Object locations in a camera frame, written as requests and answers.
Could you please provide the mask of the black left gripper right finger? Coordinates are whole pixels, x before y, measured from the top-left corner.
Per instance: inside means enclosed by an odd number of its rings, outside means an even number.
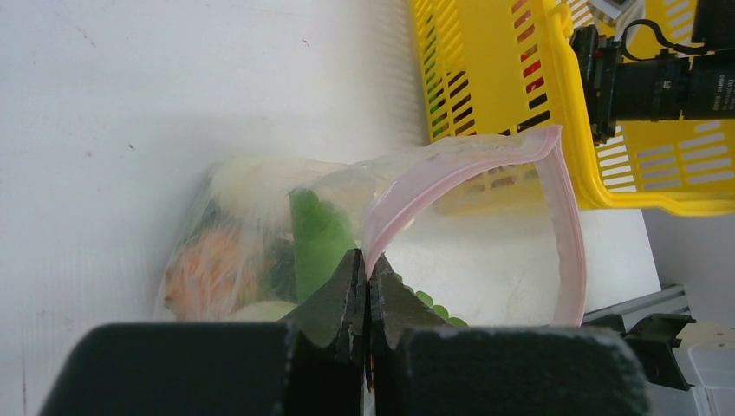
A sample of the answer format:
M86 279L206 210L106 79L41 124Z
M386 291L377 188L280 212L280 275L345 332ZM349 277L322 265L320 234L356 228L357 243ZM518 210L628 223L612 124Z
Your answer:
M622 338L595 327L456 327L381 257L367 284L380 415L649 415Z

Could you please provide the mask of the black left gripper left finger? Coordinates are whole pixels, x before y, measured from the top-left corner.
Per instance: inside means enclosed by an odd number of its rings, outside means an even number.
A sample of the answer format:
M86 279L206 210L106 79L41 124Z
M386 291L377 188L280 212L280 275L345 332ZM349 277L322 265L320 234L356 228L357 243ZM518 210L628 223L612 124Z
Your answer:
M356 415L361 252L276 322L99 326L73 348L44 415Z

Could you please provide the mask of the white toy radish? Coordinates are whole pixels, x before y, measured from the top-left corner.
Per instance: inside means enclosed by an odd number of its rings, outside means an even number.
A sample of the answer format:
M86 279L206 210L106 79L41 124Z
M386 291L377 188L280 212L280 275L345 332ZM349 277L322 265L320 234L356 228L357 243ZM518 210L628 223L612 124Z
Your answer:
M244 299L228 322L277 322L305 303L331 277L346 251L356 247L346 212L314 191L286 197L289 227L252 251L239 285Z
M225 213L270 230L290 231L289 193L345 167L295 157L238 157L216 167L209 193Z

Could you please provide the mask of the toy pineapple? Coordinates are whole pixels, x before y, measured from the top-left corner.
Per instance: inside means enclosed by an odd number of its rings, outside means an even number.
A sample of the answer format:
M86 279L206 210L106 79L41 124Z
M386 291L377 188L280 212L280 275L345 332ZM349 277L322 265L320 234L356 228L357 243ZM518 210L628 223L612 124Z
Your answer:
M180 322L277 322L298 304L292 239L205 229L172 255L160 300Z

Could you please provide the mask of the clear pink zip top bag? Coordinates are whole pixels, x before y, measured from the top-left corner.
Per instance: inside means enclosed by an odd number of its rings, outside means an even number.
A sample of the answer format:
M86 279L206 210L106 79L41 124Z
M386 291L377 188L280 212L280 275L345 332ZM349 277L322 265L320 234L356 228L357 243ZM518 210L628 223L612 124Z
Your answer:
M344 164L296 189L346 212L367 280L385 257L398 279L453 325L576 326L587 267L561 132L552 126L444 138ZM264 242L284 232L218 208L209 184L224 162L205 177L167 265L205 229L233 228Z

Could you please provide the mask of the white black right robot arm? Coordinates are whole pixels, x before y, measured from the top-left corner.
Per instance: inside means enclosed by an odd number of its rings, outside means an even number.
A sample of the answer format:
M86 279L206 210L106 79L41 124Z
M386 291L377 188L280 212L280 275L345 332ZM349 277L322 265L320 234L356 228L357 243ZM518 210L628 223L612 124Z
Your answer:
M628 32L650 28L660 53L643 59L628 51ZM693 45L665 38L660 25L633 20L619 39L593 25L575 29L575 52L592 140L601 145L619 121L716 120L734 117L734 3L699 1Z

